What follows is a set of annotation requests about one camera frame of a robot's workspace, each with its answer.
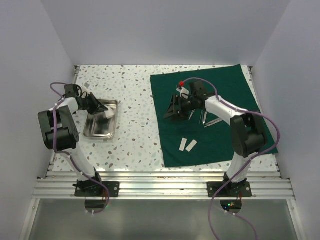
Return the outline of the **white gauze strip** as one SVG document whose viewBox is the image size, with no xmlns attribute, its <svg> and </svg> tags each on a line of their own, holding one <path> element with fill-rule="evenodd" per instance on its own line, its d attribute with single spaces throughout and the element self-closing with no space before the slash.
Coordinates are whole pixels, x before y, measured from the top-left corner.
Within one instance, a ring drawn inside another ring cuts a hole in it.
<svg viewBox="0 0 320 240">
<path fill-rule="evenodd" d="M 197 141 L 196 140 L 192 140 L 191 143 L 185 148 L 185 150 L 187 152 L 190 152 L 196 145 L 197 145 Z"/>
<path fill-rule="evenodd" d="M 181 139 L 181 142 L 180 142 L 180 146 L 179 146 L 179 150 L 180 150 L 180 151 L 183 152 L 183 151 L 185 150 L 186 143 L 187 143 L 187 139 L 186 139 L 186 138 L 182 138 L 182 139 Z"/>
</svg>

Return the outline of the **steel scissors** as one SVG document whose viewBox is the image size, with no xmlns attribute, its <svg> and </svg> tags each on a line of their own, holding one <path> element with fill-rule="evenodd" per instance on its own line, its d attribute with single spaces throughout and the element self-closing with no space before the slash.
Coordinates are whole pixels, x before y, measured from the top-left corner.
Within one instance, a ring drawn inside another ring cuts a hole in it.
<svg viewBox="0 0 320 240">
<path fill-rule="evenodd" d="M 206 120 L 207 120 L 207 112 L 206 111 L 202 111 L 201 114 L 200 114 L 199 122 L 201 124 L 205 125 Z"/>
</svg>

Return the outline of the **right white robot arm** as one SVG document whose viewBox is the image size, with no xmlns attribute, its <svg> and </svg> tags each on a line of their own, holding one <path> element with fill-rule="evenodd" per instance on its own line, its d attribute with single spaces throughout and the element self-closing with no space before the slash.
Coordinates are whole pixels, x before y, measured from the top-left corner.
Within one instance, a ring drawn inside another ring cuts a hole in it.
<svg viewBox="0 0 320 240">
<path fill-rule="evenodd" d="M 267 144 L 263 116 L 225 101 L 216 89 L 209 92 L 205 87 L 207 80 L 192 77 L 190 81 L 189 88 L 185 88 L 184 81 L 179 83 L 164 118 L 184 121 L 193 111 L 203 110 L 230 126 L 234 155 L 224 174 L 222 189 L 227 196 L 235 196 L 247 180 L 253 157 Z"/>
</svg>

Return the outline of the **green surgical drape cloth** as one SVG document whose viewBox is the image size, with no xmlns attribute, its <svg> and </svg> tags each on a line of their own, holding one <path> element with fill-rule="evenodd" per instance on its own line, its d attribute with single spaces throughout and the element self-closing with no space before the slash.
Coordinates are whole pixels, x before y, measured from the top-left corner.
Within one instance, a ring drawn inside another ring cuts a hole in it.
<svg viewBox="0 0 320 240">
<path fill-rule="evenodd" d="M 197 78 L 208 92 L 218 90 L 219 95 L 238 107 L 258 111 L 259 106 L 250 84 L 249 69 L 243 65 L 200 68 L 185 71 L 183 66 L 168 68 L 150 76 L 151 91 L 158 122 L 160 144 L 165 168 L 198 167 L 230 162 L 234 155 L 231 129 L 221 121 L 209 127 L 217 116 L 197 109 L 186 120 L 165 119 L 176 86 L 187 80 L 188 86 Z"/>
</svg>

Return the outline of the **steel forceps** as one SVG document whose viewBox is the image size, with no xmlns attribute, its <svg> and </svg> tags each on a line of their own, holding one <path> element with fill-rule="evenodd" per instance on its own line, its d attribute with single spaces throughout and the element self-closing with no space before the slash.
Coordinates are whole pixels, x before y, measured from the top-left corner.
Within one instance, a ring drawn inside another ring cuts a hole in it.
<svg viewBox="0 0 320 240">
<path fill-rule="evenodd" d="M 190 113 L 190 116 L 189 116 L 188 120 L 191 120 L 191 118 L 192 118 L 192 116 L 194 115 L 195 111 L 196 111 L 195 109 L 191 111 L 191 113 Z"/>
</svg>

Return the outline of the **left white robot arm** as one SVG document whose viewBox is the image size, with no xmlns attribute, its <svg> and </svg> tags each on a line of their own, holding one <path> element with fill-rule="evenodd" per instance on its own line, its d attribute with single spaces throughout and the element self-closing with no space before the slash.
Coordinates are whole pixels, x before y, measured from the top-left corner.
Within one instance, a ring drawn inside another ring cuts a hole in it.
<svg viewBox="0 0 320 240">
<path fill-rule="evenodd" d="M 86 111 L 94 116 L 104 114 L 107 119 L 114 116 L 114 111 L 100 103 L 93 93 L 88 93 L 76 84 L 64 84 L 65 94 L 53 108 L 38 113 L 38 121 L 47 149 L 66 159 L 77 175 L 76 188 L 87 190 L 92 196 L 103 193 L 104 184 L 95 167 L 86 159 L 81 150 L 80 135 L 73 114 Z"/>
</svg>

